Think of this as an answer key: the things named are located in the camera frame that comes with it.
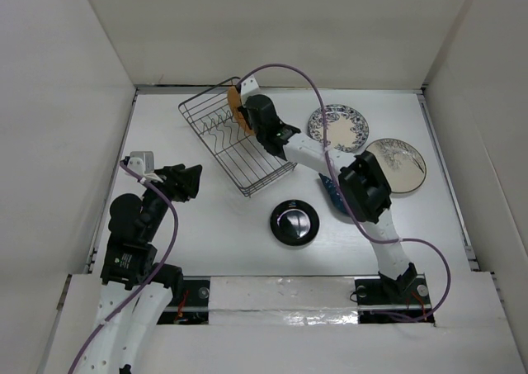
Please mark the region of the round woven bamboo plate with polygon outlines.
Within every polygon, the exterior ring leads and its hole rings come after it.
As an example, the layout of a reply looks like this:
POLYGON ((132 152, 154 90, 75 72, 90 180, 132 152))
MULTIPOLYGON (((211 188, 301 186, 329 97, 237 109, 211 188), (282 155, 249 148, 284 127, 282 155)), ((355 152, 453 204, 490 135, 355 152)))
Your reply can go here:
POLYGON ((233 119, 243 129, 247 135, 254 135, 254 131, 248 126, 242 112, 239 110, 242 107, 241 97, 235 86, 231 86, 227 91, 227 101, 232 112, 233 119))

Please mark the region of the dark blue leaf plate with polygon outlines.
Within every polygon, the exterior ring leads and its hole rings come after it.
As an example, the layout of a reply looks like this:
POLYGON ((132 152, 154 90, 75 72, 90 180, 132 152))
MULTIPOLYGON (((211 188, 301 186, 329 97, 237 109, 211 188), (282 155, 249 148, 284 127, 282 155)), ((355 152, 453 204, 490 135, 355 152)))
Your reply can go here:
POLYGON ((321 183, 323 184, 323 188, 325 192, 328 194, 328 197, 330 198, 330 201, 332 205, 343 215, 347 215, 346 207, 344 206, 343 200, 339 196, 337 192, 337 187, 333 183, 332 179, 330 177, 325 176, 324 174, 318 175, 320 178, 321 183))

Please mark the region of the glossy black round plate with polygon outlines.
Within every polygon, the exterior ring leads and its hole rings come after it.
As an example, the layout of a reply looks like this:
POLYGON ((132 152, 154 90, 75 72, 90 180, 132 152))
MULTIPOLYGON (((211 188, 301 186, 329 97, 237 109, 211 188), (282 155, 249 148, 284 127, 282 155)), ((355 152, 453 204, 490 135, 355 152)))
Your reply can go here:
POLYGON ((320 228, 317 211, 301 200, 287 200, 277 205, 270 214, 269 223, 280 243, 296 249, 310 244, 320 228))

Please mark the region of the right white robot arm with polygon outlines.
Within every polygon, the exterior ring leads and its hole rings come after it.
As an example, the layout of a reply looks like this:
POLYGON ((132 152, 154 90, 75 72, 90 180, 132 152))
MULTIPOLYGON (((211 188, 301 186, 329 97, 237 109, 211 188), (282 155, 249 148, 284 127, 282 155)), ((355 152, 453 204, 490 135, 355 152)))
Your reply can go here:
POLYGON ((409 302, 417 270, 403 250, 390 211, 391 188, 375 156, 328 149, 276 114, 272 100, 250 96, 234 107, 265 151, 332 179, 347 213, 371 242, 378 263, 381 292, 391 305, 409 302))

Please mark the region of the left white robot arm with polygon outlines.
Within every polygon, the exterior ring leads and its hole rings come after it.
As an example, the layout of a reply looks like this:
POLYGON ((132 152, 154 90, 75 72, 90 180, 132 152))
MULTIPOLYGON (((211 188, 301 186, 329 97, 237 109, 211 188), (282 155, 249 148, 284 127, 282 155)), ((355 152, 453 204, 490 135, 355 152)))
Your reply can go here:
POLYGON ((183 297, 183 274, 167 257, 157 258, 153 239, 177 202, 196 198, 200 165, 166 166, 147 173, 139 158, 120 167, 145 191, 126 193, 110 206, 110 236, 101 270, 94 328, 70 368, 71 373, 132 373, 161 314, 183 297))

